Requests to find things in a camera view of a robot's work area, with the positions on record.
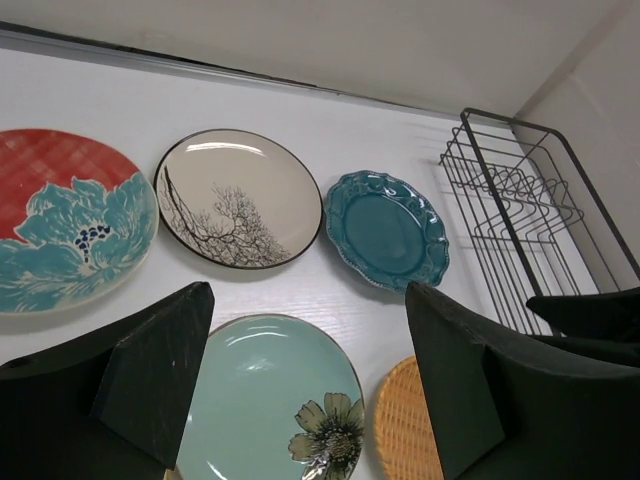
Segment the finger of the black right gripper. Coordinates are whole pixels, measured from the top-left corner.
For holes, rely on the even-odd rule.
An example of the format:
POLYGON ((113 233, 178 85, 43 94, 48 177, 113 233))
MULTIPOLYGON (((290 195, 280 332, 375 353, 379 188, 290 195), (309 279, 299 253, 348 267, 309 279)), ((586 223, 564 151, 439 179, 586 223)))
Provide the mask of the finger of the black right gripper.
POLYGON ((533 338, 584 357, 639 366, 639 289, 578 296, 534 296, 526 306, 558 336, 533 338))

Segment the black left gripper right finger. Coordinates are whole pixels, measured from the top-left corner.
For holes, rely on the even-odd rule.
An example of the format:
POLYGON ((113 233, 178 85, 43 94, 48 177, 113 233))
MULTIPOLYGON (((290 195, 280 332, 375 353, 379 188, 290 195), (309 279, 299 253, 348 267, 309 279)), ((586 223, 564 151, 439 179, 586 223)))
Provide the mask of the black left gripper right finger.
POLYGON ((405 305, 448 479, 635 479, 639 366, 552 347, 411 283, 405 305))

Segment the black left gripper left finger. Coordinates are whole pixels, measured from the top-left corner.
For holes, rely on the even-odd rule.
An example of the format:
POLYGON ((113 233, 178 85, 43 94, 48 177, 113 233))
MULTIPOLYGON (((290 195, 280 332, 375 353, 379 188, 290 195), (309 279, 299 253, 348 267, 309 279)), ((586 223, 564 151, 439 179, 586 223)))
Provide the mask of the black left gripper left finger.
POLYGON ((4 479, 162 479, 175 467, 215 298, 194 282, 1 367, 4 479))

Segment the orange woven plate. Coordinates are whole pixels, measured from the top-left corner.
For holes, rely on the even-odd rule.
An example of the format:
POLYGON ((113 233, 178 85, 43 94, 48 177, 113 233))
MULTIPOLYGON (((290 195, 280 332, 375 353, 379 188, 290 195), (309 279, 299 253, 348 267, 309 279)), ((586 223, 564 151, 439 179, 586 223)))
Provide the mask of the orange woven plate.
POLYGON ((388 479, 444 478, 414 356, 399 362, 382 380, 374 404, 373 438, 388 479))

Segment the red plate with blue flower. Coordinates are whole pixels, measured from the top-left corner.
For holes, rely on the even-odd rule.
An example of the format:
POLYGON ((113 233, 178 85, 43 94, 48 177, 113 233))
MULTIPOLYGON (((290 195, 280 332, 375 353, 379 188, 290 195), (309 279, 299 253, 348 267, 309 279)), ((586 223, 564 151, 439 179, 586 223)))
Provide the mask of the red plate with blue flower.
POLYGON ((1 311, 86 304, 146 259, 159 224, 154 190, 114 148, 38 128, 1 133, 1 311))

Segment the teal scalloped plate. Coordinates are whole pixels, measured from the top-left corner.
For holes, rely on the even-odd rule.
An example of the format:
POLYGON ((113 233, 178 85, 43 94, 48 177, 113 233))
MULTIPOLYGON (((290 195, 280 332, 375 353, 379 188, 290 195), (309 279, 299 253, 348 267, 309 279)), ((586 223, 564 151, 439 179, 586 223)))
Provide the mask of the teal scalloped plate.
POLYGON ((445 225, 407 182, 369 170, 348 173, 330 187, 324 208, 330 241, 369 283, 401 294, 411 282, 441 284, 450 264, 445 225))

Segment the cream plate with tree branches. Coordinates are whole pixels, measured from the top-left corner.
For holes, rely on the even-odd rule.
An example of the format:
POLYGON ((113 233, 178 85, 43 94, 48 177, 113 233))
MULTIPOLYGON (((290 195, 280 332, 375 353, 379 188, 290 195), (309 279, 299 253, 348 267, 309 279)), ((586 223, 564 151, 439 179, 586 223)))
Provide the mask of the cream plate with tree branches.
POLYGON ((290 150, 256 133, 211 129, 174 144, 157 165, 160 217, 185 248, 241 270, 285 265, 316 240, 320 189, 290 150))

